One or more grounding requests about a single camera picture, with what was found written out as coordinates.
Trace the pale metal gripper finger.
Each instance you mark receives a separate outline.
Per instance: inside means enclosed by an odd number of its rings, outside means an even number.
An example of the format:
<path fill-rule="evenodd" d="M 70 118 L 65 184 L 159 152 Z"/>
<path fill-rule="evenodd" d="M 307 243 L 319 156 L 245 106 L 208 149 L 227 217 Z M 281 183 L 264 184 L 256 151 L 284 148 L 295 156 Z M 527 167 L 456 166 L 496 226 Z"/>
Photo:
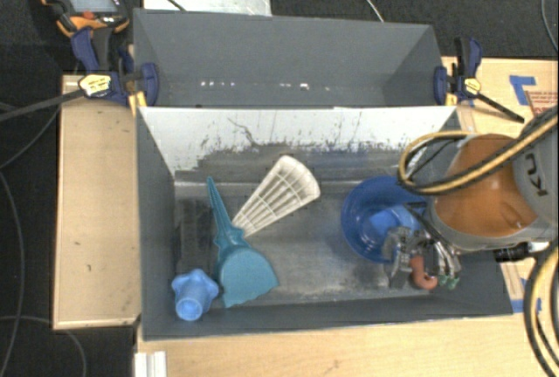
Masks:
<path fill-rule="evenodd" d="M 412 269 L 397 263 L 387 265 L 387 277 L 391 289 L 402 289 L 410 280 Z"/>
<path fill-rule="evenodd" d="M 382 255 L 389 264 L 400 264 L 409 258 L 408 241 L 411 237 L 410 228 L 391 228 L 383 241 Z"/>

